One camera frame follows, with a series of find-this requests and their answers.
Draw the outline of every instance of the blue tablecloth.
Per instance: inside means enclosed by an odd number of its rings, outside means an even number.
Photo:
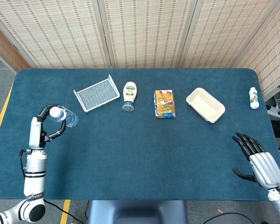
[[[120,98],[85,113],[79,91],[111,75],[119,92],[137,84],[135,110]],[[249,89],[259,92],[259,109]],[[202,87],[226,112],[205,121],[186,102]],[[176,118],[157,119],[154,91],[174,92]],[[47,143],[48,199],[266,200],[267,191],[238,178],[233,167],[252,173],[235,132],[261,142],[280,166],[280,155],[257,75],[249,69],[29,69],[17,74],[0,129],[0,198],[23,198],[19,151],[28,148],[30,121],[48,104],[79,116],[76,127]],[[52,133],[60,124],[47,119]]]

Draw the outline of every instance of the black cable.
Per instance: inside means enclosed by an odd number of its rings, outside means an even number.
[[[27,152],[26,149],[21,149],[21,150],[20,150],[20,164],[21,164],[21,170],[22,170],[24,179],[25,179],[25,171],[24,171],[24,167],[23,167],[22,156],[23,156],[23,153],[25,153],[25,152]],[[50,204],[50,205],[56,207],[56,208],[59,209],[60,211],[62,211],[62,212],[64,212],[64,213],[68,214],[69,216],[72,216],[72,217],[73,217],[75,220],[77,220],[78,222],[84,224],[84,223],[81,222],[79,219],[77,219],[76,217],[74,217],[72,214],[70,214],[70,213],[64,211],[63,209],[59,208],[57,205],[53,204],[52,202],[48,202],[46,199],[43,199],[43,200],[44,200],[44,202],[46,202],[46,203],[48,203],[48,204]]]
[[[88,217],[87,217],[86,211],[87,211],[87,207],[88,207],[88,205],[89,205],[89,200],[88,200],[88,202],[87,202],[87,205],[86,205],[86,208],[85,208],[85,212],[84,212],[84,214],[85,214],[85,216],[86,216],[87,221],[88,221]]]
[[[23,153],[25,153],[25,152],[27,152],[26,149],[21,149],[20,150],[20,164],[21,164],[21,170],[22,170],[24,179],[25,179],[25,172],[24,172],[24,167],[23,167],[22,156],[23,156]]]
[[[64,211],[63,209],[59,208],[57,205],[55,205],[55,204],[53,204],[53,203],[51,203],[51,202],[48,202],[46,199],[44,199],[44,201],[45,201],[46,203],[50,204],[50,205],[53,205],[55,208],[59,209],[60,211],[62,211],[62,212],[64,212],[64,213],[68,214],[69,216],[72,216],[72,217],[73,217],[75,220],[77,220],[78,222],[84,224],[81,220],[77,219],[77,218],[74,217],[72,214],[70,214],[70,213]]]
[[[244,216],[243,214],[240,214],[240,213],[237,213],[237,212],[226,212],[226,213],[222,213],[220,215],[217,215],[217,216],[214,216],[213,218],[210,218],[208,220],[206,220],[203,224],[206,224],[208,221],[214,219],[214,218],[217,218],[217,217],[220,217],[220,216],[223,216],[223,215],[229,215],[229,214],[236,214],[236,215],[240,215],[240,216],[243,216],[245,217],[246,219],[248,219],[252,224],[255,224],[251,219],[249,219],[247,216]]]

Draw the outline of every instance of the small bottle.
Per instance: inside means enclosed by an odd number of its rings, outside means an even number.
[[[250,96],[250,107],[252,109],[257,109],[259,107],[259,102],[258,102],[257,90],[255,89],[255,87],[252,87],[250,89],[249,96]]]
[[[74,127],[79,121],[78,116],[75,113],[61,105],[52,107],[50,109],[50,115],[51,119],[55,122],[62,122],[66,119],[67,127]]]
[[[137,87],[133,82],[127,82],[123,88],[123,99],[124,103],[122,109],[124,111],[133,111],[134,110],[134,101],[137,95]]]

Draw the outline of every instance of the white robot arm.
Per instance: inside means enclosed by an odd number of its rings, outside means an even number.
[[[258,184],[268,189],[268,199],[275,208],[280,219],[280,169],[269,152],[266,152],[262,145],[248,135],[236,133],[238,138],[233,136],[241,147],[246,159],[249,161],[254,175],[246,175],[238,169],[233,172],[240,178]]]
[[[43,130],[42,123],[54,106],[57,105],[45,106],[39,115],[32,118],[29,137],[30,149],[20,151],[20,161],[23,153],[29,153],[26,171],[24,171],[21,162],[25,178],[24,195],[26,199],[12,209],[0,213],[0,224],[15,224],[21,220],[34,223],[39,221],[45,214],[46,207],[43,197],[47,155],[44,149],[46,142],[59,137],[66,127],[66,120],[63,120],[59,131],[47,136],[47,133]]]

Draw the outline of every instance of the plastic food container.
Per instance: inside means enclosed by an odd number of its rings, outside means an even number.
[[[186,100],[194,110],[211,123],[215,123],[225,112],[224,105],[203,88],[196,88]]]

